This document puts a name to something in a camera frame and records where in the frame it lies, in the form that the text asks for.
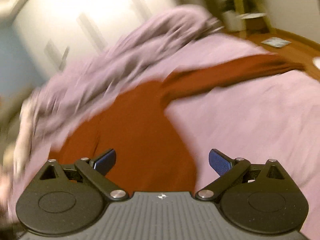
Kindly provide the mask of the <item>paper on floor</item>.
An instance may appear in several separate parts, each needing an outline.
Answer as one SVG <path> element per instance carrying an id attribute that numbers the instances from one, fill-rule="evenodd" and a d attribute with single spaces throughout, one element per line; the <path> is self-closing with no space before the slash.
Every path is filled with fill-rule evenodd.
<path id="1" fill-rule="evenodd" d="M 283 48 L 289 44 L 291 44 L 290 41 L 284 40 L 282 38 L 278 38 L 278 37 L 271 37 L 268 38 L 266 40 L 263 40 L 261 42 L 262 44 L 274 47 L 274 48 Z"/>

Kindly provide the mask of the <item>white wardrobe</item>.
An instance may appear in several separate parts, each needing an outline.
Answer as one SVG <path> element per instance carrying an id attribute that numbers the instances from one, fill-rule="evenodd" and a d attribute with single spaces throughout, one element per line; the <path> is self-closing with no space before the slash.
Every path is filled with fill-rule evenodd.
<path id="1" fill-rule="evenodd" d="M 37 70 L 49 79 L 101 53 L 181 0 L 28 0 L 13 26 Z"/>

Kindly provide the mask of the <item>wooden side table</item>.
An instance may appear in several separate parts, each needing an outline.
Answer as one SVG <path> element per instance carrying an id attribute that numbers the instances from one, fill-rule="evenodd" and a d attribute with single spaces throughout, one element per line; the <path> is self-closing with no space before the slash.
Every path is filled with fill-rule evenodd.
<path id="1" fill-rule="evenodd" d="M 247 20 L 262 18 L 269 33 L 274 33 L 271 21 L 267 15 L 263 0 L 233 0 L 235 13 L 240 21 L 239 36 L 247 36 Z"/>

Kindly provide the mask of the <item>lilac bed sheet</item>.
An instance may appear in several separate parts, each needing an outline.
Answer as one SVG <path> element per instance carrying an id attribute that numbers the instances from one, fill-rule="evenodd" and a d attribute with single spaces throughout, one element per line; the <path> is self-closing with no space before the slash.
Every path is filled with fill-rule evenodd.
<path id="1" fill-rule="evenodd" d="M 146 81 L 163 80 L 173 71 L 206 68 L 265 53 L 266 50 L 252 42 L 215 33 L 190 42 L 174 55 L 146 68 L 119 94 Z M 95 111 L 93 116 L 114 99 Z M 208 164 L 208 153 L 212 148 L 255 163 L 268 158 L 277 159 L 309 202 L 303 233 L 310 239 L 319 239 L 318 81 L 303 72 L 290 71 L 177 100 L 167 107 L 165 113 L 196 159 L 199 167 L 197 188 L 217 177 Z M 91 117 L 84 118 L 80 124 Z M 61 146 L 52 145 L 49 150 Z M 24 189 L 47 157 L 31 157 L 30 161 L 39 161 L 40 164 L 35 172 L 26 167 Z"/>

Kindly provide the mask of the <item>rust red knit garment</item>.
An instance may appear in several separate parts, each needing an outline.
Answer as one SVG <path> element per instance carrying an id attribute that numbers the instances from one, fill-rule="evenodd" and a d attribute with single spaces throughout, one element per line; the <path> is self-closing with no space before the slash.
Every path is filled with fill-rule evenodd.
<path id="1" fill-rule="evenodd" d="M 198 169 L 191 151 L 165 116 L 174 100 L 259 77 L 303 70 L 301 63 L 270 54 L 242 57 L 216 66 L 171 73 L 117 96 L 111 106 L 83 122 L 49 157 L 70 164 L 116 151 L 107 178 L 128 193 L 195 192 Z"/>

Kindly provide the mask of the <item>crumpled lilac blanket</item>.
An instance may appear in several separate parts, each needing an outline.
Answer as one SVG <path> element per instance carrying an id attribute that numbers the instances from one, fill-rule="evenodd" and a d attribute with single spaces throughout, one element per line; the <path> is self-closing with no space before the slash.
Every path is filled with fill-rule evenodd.
<path id="1" fill-rule="evenodd" d="M 86 117 L 108 104 L 146 68 L 174 55 L 199 38 L 218 33 L 222 22 L 198 5 L 180 5 L 152 16 L 114 46 L 85 61 L 69 64 L 23 101 L 15 138 L 1 143 L 1 219 L 13 222 L 24 189 L 25 167 L 33 172 L 52 145 Z"/>

